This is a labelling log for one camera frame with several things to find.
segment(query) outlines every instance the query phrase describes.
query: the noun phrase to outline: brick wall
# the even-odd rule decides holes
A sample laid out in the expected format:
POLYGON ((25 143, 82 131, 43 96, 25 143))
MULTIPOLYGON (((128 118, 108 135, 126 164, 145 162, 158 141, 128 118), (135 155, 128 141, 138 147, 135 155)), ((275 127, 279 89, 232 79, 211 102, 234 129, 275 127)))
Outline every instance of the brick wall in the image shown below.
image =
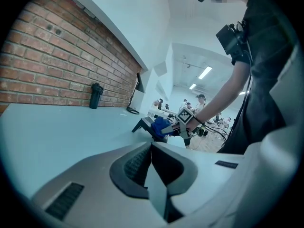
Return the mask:
POLYGON ((75 0, 32 0, 0 56, 0 114, 9 103, 126 107, 141 67, 118 39, 75 0))

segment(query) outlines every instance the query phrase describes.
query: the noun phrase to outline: fluorescent light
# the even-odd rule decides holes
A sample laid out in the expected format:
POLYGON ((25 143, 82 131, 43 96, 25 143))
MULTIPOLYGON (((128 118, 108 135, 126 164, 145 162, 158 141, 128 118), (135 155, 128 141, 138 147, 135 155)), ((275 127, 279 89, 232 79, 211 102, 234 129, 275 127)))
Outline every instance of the fluorescent light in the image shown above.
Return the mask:
POLYGON ((207 73, 209 73, 211 71, 212 67, 207 66, 206 69, 204 70, 204 72, 201 73, 201 75, 199 76, 199 79, 202 79, 203 77, 205 77, 207 75, 207 73))
POLYGON ((191 85, 189 89, 193 89, 196 86, 196 84, 191 85))
POLYGON ((239 95, 244 95, 246 93, 246 91, 243 91, 241 93, 239 93, 239 95))

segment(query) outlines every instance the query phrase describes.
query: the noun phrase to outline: black shirt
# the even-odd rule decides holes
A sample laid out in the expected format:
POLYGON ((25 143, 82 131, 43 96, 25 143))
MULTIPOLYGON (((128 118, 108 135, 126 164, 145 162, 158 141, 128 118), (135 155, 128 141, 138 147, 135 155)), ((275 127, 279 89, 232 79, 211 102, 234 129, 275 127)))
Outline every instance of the black shirt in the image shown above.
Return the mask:
MULTIPOLYGON (((248 0, 244 18, 252 54, 252 86, 236 128, 220 152, 243 154, 251 143, 262 141, 272 130, 285 125, 269 91, 293 50, 285 16, 271 0, 248 0)), ((247 57, 236 61, 249 64, 247 57)))

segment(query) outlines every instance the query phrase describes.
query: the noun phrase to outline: blue glove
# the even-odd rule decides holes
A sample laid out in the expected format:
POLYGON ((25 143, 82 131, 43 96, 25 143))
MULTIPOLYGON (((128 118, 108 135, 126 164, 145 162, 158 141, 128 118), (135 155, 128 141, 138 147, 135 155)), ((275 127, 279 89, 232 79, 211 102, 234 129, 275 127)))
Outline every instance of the blue glove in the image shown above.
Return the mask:
POLYGON ((160 137, 164 137, 166 135, 171 135, 173 132, 171 133, 162 133, 162 129, 168 127, 171 125, 171 122, 168 119, 164 119, 161 116, 158 116, 154 123, 151 124, 152 129, 154 130, 154 132, 160 136, 160 137))

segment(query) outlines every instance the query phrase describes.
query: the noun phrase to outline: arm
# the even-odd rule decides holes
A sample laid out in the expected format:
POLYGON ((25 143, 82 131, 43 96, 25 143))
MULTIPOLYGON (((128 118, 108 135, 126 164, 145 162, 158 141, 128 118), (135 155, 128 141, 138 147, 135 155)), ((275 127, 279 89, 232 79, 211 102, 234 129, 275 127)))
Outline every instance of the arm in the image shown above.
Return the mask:
MULTIPOLYGON (((223 85, 217 95, 207 104, 204 109, 196 114, 196 117, 205 122, 214 117, 217 113, 227 108, 239 95, 250 74, 250 65, 237 61, 230 79, 223 85)), ((191 131, 199 125, 199 122, 192 119, 187 128, 191 131)))

